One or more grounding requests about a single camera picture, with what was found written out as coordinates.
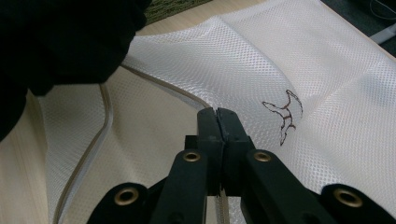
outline dark sleeve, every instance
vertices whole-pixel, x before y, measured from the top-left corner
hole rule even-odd
[[[0,114],[0,141],[18,121],[27,89],[44,95],[54,85],[105,82],[124,59],[135,31],[146,24],[143,12],[149,3],[2,1],[0,105],[7,111]]]

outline bird logo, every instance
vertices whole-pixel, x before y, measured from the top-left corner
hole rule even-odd
[[[296,129],[296,125],[293,122],[293,115],[290,112],[290,109],[292,107],[295,108],[295,106],[298,106],[299,110],[298,112],[301,111],[300,117],[303,115],[303,104],[301,103],[300,99],[297,97],[296,94],[294,94],[290,90],[286,90],[286,94],[288,95],[288,102],[285,105],[282,106],[277,106],[268,102],[262,102],[262,104],[271,112],[278,114],[283,122],[282,125],[280,126],[280,145],[282,146],[283,143],[285,142],[285,139],[288,135],[288,130],[290,128]]]

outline black ink drawing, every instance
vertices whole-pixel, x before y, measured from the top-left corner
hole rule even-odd
[[[300,99],[290,90],[286,90],[286,94],[288,95],[289,101],[287,104],[283,106],[276,106],[274,104],[268,102],[262,102],[262,104],[269,109],[273,113],[277,113],[282,119],[283,123],[280,126],[280,145],[282,146],[285,142],[286,136],[288,135],[288,129],[296,129],[295,124],[293,123],[293,116],[289,110],[290,105],[297,103],[301,108],[301,116],[303,115],[303,104]]]

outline metal rivet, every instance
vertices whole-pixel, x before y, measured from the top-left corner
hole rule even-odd
[[[271,156],[265,152],[256,152],[254,153],[254,159],[256,159],[257,161],[270,161]]]
[[[119,206],[134,203],[139,198],[139,191],[135,188],[121,189],[114,197],[114,202]]]
[[[361,207],[363,205],[363,201],[358,195],[346,189],[336,189],[334,196],[338,202],[350,207]]]
[[[184,154],[183,159],[185,161],[198,161],[201,159],[201,156],[196,152],[188,152]]]

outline white mesh bag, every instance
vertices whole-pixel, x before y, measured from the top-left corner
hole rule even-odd
[[[41,100],[54,223],[86,222],[119,183],[149,187],[165,177],[184,136],[196,134],[200,106],[191,99],[235,111],[256,147],[273,151],[307,188],[344,183],[396,216],[396,62],[319,1],[270,0],[139,36],[123,65],[141,77],[120,69],[107,94],[64,87]],[[72,93],[86,102],[51,100]],[[65,134],[75,138],[61,141]],[[244,222],[238,206],[230,200],[232,223]]]

